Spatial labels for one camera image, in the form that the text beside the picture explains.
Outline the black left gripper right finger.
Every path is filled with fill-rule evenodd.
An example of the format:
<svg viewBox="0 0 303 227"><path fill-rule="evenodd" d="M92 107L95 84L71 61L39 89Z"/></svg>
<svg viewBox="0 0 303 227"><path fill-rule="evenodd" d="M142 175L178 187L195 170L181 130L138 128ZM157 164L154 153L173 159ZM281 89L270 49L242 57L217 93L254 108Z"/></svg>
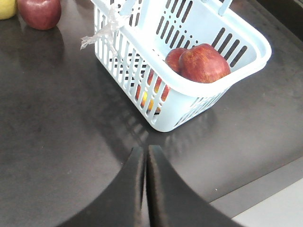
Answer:
<svg viewBox="0 0 303 227"><path fill-rule="evenodd" d="M159 145L147 153L146 193L152 227L238 227L179 176Z"/></svg>

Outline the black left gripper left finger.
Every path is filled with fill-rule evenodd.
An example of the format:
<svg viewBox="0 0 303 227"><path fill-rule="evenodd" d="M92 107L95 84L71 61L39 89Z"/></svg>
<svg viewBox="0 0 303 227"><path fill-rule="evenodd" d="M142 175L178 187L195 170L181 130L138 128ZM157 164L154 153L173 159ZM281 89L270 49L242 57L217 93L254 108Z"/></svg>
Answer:
<svg viewBox="0 0 303 227"><path fill-rule="evenodd" d="M108 187L60 227L140 227L146 153L133 147Z"/></svg>

